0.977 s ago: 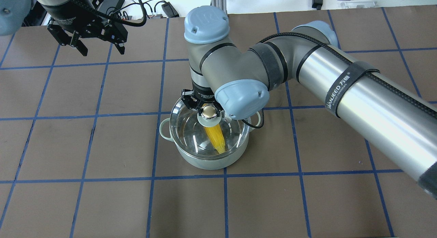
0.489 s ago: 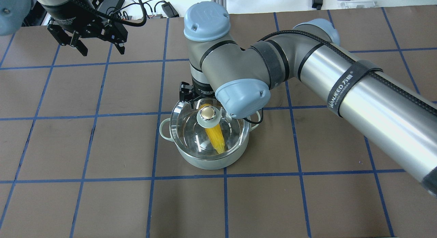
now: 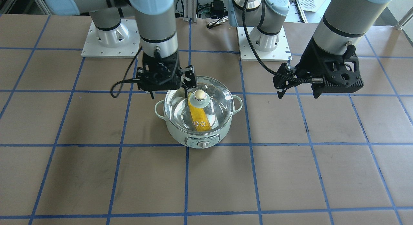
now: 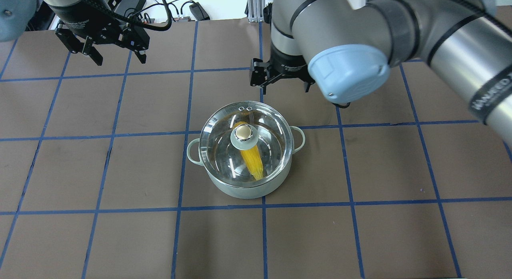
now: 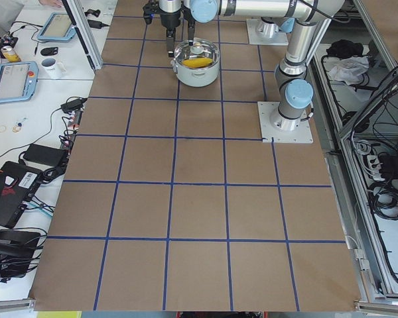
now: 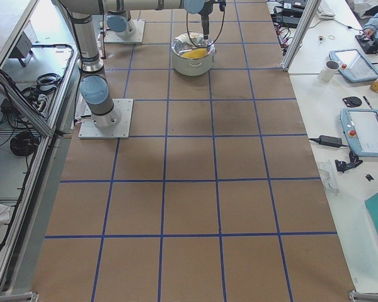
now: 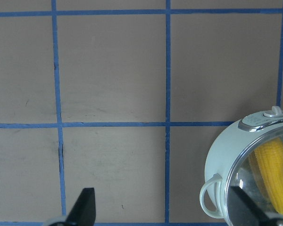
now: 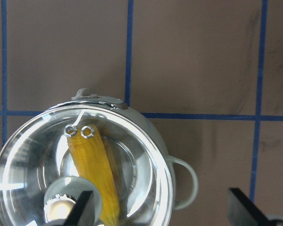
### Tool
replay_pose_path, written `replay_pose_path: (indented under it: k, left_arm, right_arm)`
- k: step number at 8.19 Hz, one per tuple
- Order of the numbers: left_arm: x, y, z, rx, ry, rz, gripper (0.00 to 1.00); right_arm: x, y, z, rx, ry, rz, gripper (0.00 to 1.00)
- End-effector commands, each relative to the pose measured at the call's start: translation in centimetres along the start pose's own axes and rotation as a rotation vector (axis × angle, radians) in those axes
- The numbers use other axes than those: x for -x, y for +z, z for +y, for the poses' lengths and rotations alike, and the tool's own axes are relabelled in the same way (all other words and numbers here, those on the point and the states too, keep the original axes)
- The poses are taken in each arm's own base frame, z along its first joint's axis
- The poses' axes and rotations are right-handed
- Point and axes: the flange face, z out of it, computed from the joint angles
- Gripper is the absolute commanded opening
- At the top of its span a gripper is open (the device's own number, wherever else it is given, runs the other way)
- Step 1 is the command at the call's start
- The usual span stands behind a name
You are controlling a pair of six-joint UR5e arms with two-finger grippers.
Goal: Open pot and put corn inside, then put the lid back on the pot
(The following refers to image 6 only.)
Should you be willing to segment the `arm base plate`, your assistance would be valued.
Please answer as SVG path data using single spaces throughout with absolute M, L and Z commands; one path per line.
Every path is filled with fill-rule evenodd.
M 88 106 L 84 111 L 78 137 L 81 139 L 114 139 L 129 137 L 133 99 L 113 99 L 114 107 L 107 115 L 93 115 Z
M 125 31 L 114 31 L 108 28 L 105 36 L 105 43 L 120 44 L 141 44 L 144 37 L 144 20 L 130 20 Z

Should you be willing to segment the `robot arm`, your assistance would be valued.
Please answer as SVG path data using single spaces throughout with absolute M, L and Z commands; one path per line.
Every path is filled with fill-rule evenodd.
M 130 11 L 108 11 L 106 26 L 109 30 L 114 32 L 116 36 L 123 39 L 130 38 L 136 31 L 136 26 L 132 21 Z
M 82 73 L 80 93 L 91 110 L 91 118 L 98 128 L 117 125 L 122 114 L 115 108 L 110 95 L 103 60 L 100 58 L 93 27 L 94 15 L 108 15 L 108 26 L 114 32 L 128 29 L 132 10 L 184 9 L 199 14 L 203 37 L 209 38 L 209 15 L 215 1 L 56 1 L 72 31 L 79 50 L 79 69 Z

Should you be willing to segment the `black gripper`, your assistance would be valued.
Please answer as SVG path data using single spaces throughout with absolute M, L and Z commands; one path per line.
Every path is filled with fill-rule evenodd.
M 209 39 L 210 29 L 209 29 L 209 15 L 213 12 L 212 3 L 204 3 L 203 8 L 198 13 L 201 16 L 202 21 L 202 35 L 203 39 Z

